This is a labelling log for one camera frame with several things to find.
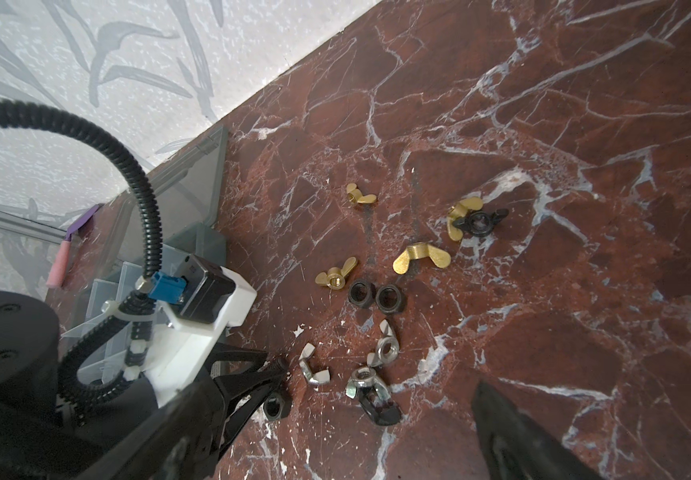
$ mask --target black hex nut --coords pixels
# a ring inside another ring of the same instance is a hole
[[[274,390],[263,402],[263,413],[269,422],[287,418],[293,408],[293,399],[283,390]]]
[[[404,310],[407,304],[407,297],[396,285],[385,285],[378,289],[378,294],[375,295],[375,303],[378,308],[386,315],[392,313],[399,313]]]
[[[359,308],[369,308],[375,301],[375,283],[363,278],[358,279],[348,289],[348,301]]]
[[[370,420],[375,425],[380,427],[388,427],[396,425],[401,421],[401,410],[395,403],[390,403],[388,406],[383,406],[379,410],[375,408],[372,402],[367,398],[365,389],[359,389],[356,393],[356,399],[359,400],[361,409],[367,414]]]
[[[456,219],[452,225],[473,236],[483,238],[492,233],[494,226],[501,223],[508,216],[508,208],[498,208],[494,214],[481,210],[468,212],[466,216]]]

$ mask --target metal nut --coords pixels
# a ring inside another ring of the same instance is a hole
[[[361,190],[356,188],[356,184],[346,185],[345,192],[348,194],[348,201],[352,204],[374,204],[375,200],[378,200],[378,197],[374,194],[361,194]]]
[[[398,340],[388,320],[380,322],[380,330],[385,336],[378,340],[378,346],[375,348],[375,351],[367,355],[367,365],[372,367],[393,362],[398,357]]]
[[[345,396],[348,398],[356,398],[356,393],[358,391],[359,387],[356,386],[353,380],[349,379],[348,383],[345,384]]]
[[[399,275],[404,275],[409,270],[410,260],[427,256],[431,257],[431,261],[439,268],[447,268],[452,262],[452,257],[441,248],[430,244],[412,244],[394,260],[394,271]]]
[[[392,313],[399,313],[404,310],[407,303],[407,297],[396,285],[384,285],[378,289],[378,293],[375,296],[375,302],[378,304],[378,308],[381,312],[386,315],[391,315]]]
[[[321,272],[321,274],[317,275],[314,281],[317,285],[328,286],[332,290],[340,290],[346,286],[346,277],[358,263],[359,261],[356,257],[351,256],[345,261],[342,268],[333,266],[326,272]]]
[[[398,340],[395,336],[384,336],[378,340],[375,352],[367,355],[367,365],[386,365],[396,360],[396,357],[398,357]]]
[[[287,392],[275,390],[263,402],[263,413],[269,422],[281,420],[290,414],[293,408],[293,399]]]
[[[468,212],[481,210],[483,206],[485,206],[485,203],[479,197],[464,198],[453,205],[447,214],[447,234],[449,234],[449,237],[455,242],[462,240],[463,232],[454,226],[452,222],[468,215]]]
[[[375,301],[375,283],[358,279],[348,289],[348,301],[359,308],[369,308]]]
[[[150,278],[143,278],[142,275],[135,280],[135,290],[140,293],[150,293],[154,289],[154,282]]]
[[[468,215],[452,222],[461,232],[468,232],[473,236],[483,238],[492,233],[494,226],[501,223],[508,216],[508,208],[498,208],[493,214],[486,212],[470,212]]]
[[[324,385],[325,383],[330,383],[330,370],[324,369],[319,372],[314,373],[311,367],[308,365],[308,359],[313,355],[313,351],[316,349],[310,343],[306,343],[300,353],[300,360],[298,365],[302,370],[302,375],[306,378],[306,381],[311,385]]]
[[[372,388],[376,378],[378,378],[378,372],[369,366],[360,367],[351,373],[351,380],[360,389]]]
[[[351,373],[351,379],[345,387],[345,394],[349,398],[356,398],[356,394],[360,389],[374,389],[375,394],[382,402],[387,402],[391,398],[389,386],[378,376],[375,369],[369,366],[360,367]]]

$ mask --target hex nut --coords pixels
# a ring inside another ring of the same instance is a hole
[[[380,322],[380,331],[383,332],[383,335],[385,336],[396,336],[396,332],[394,332],[391,328],[391,324],[389,323],[388,319]]]
[[[398,340],[395,336],[384,336],[375,349],[377,365],[388,365],[398,357]]]
[[[263,413],[269,422],[287,418],[293,408],[293,399],[283,390],[275,390],[263,402]]]
[[[154,282],[150,278],[144,278],[142,275],[135,280],[135,290],[140,293],[150,293],[154,289]]]
[[[391,390],[389,386],[386,385],[379,376],[375,376],[375,385],[373,385],[372,388],[375,389],[375,394],[377,394],[379,400],[388,402],[391,399]]]
[[[407,297],[396,285],[384,285],[378,289],[377,295],[375,295],[375,303],[378,304],[378,308],[381,312],[386,315],[391,315],[392,313],[399,313],[404,310],[407,303]]]
[[[375,283],[363,278],[358,279],[348,289],[348,301],[359,308],[369,308],[375,301]]]
[[[375,385],[375,378],[378,373],[369,366],[363,366],[351,373],[351,380],[360,389],[369,389]]]
[[[359,387],[353,379],[349,379],[348,383],[345,384],[345,396],[348,398],[356,398],[356,393],[359,391]]]
[[[304,347],[302,347],[302,352],[300,353],[300,359],[301,360],[308,360],[313,355],[314,350],[316,350],[316,347],[314,347],[311,343],[306,343],[306,345]]]

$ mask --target screw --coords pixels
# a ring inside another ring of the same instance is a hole
[[[0,351],[0,363],[4,363],[7,360],[13,360],[18,358],[18,353],[14,350],[2,350]]]
[[[15,313],[20,311],[20,305],[17,303],[5,303],[0,306],[0,313]]]

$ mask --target pink eraser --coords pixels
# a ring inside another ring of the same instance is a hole
[[[63,240],[60,244],[60,250],[55,255],[55,262],[50,269],[50,275],[47,277],[47,288],[60,288],[63,285],[65,278],[65,271],[68,268],[68,255],[71,253],[71,241]]]

